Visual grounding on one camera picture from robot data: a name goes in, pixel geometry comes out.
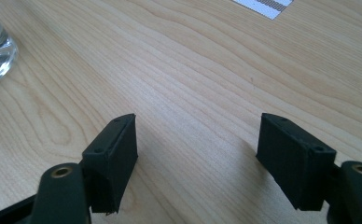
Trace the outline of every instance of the paper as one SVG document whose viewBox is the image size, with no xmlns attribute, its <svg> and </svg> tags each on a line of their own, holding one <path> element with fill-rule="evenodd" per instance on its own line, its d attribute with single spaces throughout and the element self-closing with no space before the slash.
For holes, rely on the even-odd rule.
<svg viewBox="0 0 362 224">
<path fill-rule="evenodd" d="M 233 0 L 267 18 L 274 20 L 293 0 Z"/>
</svg>

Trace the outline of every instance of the wood grain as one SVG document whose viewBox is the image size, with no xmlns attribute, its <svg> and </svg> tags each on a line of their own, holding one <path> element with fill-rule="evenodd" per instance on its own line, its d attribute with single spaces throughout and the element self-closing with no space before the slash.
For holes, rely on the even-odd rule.
<svg viewBox="0 0 362 224">
<path fill-rule="evenodd" d="M 0 209 L 127 113 L 139 159 L 93 223 L 326 223 L 257 162 L 262 112 L 362 161 L 362 1 L 271 21 L 223 0 L 4 0 L 0 21 L 20 49 L 0 80 Z"/>
</svg>

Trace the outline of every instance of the light wood surface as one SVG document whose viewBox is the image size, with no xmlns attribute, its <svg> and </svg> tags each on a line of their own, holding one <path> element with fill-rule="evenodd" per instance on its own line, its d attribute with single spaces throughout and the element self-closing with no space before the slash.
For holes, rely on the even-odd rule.
<svg viewBox="0 0 362 224">
<path fill-rule="evenodd" d="M 326 223 L 256 160 L 260 115 L 362 161 L 362 0 L 295 0 L 271 21 L 230 0 L 3 0 L 19 58 L 0 80 L 0 209 L 135 113 L 119 214 L 93 223 Z"/>
</svg>

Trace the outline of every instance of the black plastic part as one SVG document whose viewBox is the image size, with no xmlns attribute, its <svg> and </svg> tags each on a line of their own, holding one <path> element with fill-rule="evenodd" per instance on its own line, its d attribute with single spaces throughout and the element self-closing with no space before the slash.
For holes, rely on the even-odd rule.
<svg viewBox="0 0 362 224">
<path fill-rule="evenodd" d="M 0 211 L 0 224 L 25 223 L 33 210 L 35 195 Z"/>
<path fill-rule="evenodd" d="M 41 177 L 30 224 L 90 223 L 83 175 L 76 163 L 48 169 Z"/>
<path fill-rule="evenodd" d="M 362 162 L 341 165 L 341 195 L 353 223 L 362 224 Z"/>
<path fill-rule="evenodd" d="M 262 114 L 258 160 L 295 209 L 319 211 L 336 151 L 292 121 Z"/>
<path fill-rule="evenodd" d="M 80 165 L 91 178 L 88 198 L 93 213 L 118 212 L 137 160 L 135 115 L 113 119 L 82 153 Z"/>
</svg>

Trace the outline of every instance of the wooden table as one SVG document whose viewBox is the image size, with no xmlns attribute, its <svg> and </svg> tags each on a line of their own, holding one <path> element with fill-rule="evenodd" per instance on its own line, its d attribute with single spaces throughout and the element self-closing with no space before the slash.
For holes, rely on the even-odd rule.
<svg viewBox="0 0 362 224">
<path fill-rule="evenodd" d="M 326 223 L 256 160 L 263 112 L 362 161 L 362 1 L 271 21 L 230 0 L 4 0 L 0 21 L 20 50 L 0 80 L 0 209 L 128 113 L 139 159 L 93 223 Z"/>
</svg>

